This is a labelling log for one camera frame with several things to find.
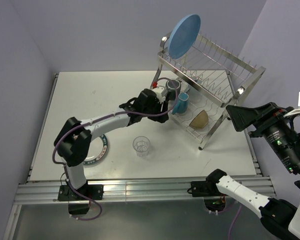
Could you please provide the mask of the teal mug white inside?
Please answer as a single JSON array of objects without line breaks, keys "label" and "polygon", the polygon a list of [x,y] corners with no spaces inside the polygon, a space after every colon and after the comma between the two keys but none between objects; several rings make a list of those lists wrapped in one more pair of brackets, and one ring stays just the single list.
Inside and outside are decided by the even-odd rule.
[{"label": "teal mug white inside", "polygon": [[185,92],[179,93],[176,105],[172,110],[172,114],[184,114],[188,108],[189,95]]}]

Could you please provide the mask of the black mug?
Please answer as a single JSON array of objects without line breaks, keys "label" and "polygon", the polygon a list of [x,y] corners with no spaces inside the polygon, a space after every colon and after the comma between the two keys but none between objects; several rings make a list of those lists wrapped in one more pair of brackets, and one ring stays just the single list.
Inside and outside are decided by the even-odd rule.
[{"label": "black mug", "polygon": [[181,83],[176,79],[167,80],[165,88],[167,90],[166,99],[174,101],[181,91]]}]

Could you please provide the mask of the grey blue plastic cup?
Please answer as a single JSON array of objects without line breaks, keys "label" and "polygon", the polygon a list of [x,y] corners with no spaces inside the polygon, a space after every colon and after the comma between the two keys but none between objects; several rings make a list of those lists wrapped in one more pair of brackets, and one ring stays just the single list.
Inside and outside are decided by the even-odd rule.
[{"label": "grey blue plastic cup", "polygon": [[[201,84],[201,80],[199,80],[197,77],[193,78],[194,82],[196,82],[197,84]],[[189,97],[194,97],[200,94],[200,92],[198,90],[196,90],[193,86],[191,85],[187,85],[187,87],[184,90],[185,93],[187,93],[189,95]]]}]

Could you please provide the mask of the clear plastic glass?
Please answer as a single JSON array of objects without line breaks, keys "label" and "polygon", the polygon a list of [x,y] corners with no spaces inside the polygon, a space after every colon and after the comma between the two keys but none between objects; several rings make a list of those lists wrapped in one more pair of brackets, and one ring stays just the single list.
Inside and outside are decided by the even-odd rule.
[{"label": "clear plastic glass", "polygon": [[133,141],[133,148],[139,157],[145,157],[150,151],[150,140],[145,136],[138,136]]}]

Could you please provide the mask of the black bowl tan outside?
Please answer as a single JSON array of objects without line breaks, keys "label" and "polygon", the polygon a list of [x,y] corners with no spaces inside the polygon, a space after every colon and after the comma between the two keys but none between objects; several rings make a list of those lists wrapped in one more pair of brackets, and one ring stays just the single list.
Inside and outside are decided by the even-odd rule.
[{"label": "black bowl tan outside", "polygon": [[192,129],[203,129],[209,123],[209,116],[205,110],[202,110],[189,124]]}]

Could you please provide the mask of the stainless steel dish rack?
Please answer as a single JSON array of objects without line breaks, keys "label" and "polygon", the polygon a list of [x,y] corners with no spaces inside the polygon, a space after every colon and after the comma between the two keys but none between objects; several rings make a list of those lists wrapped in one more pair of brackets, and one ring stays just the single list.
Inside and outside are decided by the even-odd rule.
[{"label": "stainless steel dish rack", "polygon": [[[162,37],[157,54],[158,68],[153,82],[166,69],[179,80],[181,90],[193,86],[200,94],[189,97],[188,110],[172,119],[199,142],[202,150],[222,122],[229,118],[228,105],[240,105],[265,72],[265,67],[251,65],[203,35],[198,35],[191,48],[178,59],[169,56],[167,45],[171,33]],[[203,129],[192,129],[189,124],[202,111],[209,116]]]}]

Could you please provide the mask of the white plate green rim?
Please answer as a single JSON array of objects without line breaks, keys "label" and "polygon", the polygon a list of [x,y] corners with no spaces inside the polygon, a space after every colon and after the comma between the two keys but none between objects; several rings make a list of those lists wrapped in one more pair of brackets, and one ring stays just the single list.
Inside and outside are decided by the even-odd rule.
[{"label": "white plate green rim", "polygon": [[88,150],[86,159],[83,161],[83,165],[86,168],[96,166],[101,163],[106,157],[109,150],[109,141],[106,135],[101,135],[94,139]]}]

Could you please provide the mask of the blue plastic plate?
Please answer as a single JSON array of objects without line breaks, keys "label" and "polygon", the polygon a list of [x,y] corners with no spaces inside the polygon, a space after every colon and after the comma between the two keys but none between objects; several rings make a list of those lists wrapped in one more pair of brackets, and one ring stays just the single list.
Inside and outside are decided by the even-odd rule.
[{"label": "blue plastic plate", "polygon": [[198,14],[190,14],[182,18],[174,27],[169,37],[168,53],[170,58],[181,58],[194,44],[201,27]]}]

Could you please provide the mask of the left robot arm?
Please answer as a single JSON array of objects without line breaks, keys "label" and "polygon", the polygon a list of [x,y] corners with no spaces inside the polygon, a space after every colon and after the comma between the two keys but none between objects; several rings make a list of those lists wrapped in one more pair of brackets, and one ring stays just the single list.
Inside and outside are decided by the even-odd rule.
[{"label": "left robot arm", "polygon": [[117,110],[86,120],[69,118],[56,137],[52,154],[62,158],[61,165],[69,180],[69,194],[76,200],[89,196],[88,183],[84,174],[83,162],[91,142],[113,130],[131,126],[148,118],[164,123],[168,120],[170,93],[156,87],[144,89],[138,97],[121,104]]}]

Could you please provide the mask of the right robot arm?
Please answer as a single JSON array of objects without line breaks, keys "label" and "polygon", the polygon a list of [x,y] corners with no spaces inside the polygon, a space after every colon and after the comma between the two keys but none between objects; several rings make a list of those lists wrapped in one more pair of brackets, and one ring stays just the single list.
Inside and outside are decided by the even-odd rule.
[{"label": "right robot arm", "polygon": [[220,169],[207,176],[207,192],[234,198],[255,213],[276,237],[300,240],[300,132],[294,127],[294,119],[300,117],[300,108],[282,108],[270,102],[256,108],[230,105],[226,110],[236,131],[254,126],[249,136],[262,137],[268,143],[265,152],[257,147],[257,156],[268,167],[266,173],[278,194],[269,197],[257,193]]}]

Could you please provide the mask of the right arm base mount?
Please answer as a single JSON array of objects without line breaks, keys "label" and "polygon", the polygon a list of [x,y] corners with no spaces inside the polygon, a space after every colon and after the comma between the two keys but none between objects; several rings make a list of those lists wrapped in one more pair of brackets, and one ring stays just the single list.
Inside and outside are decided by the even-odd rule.
[{"label": "right arm base mount", "polygon": [[203,198],[206,212],[210,215],[219,215],[231,209],[235,200],[226,198],[224,193],[220,193],[217,187],[209,181],[192,181],[187,193],[194,198]]}]

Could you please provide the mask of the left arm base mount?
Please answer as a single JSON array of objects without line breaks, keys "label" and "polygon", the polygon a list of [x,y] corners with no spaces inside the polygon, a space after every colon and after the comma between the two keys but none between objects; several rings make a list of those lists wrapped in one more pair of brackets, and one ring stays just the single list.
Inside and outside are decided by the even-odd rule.
[{"label": "left arm base mount", "polygon": [[57,197],[58,202],[68,202],[68,212],[74,216],[88,213],[92,200],[99,201],[103,198],[103,185],[86,184],[75,192],[68,184],[61,185]]}]

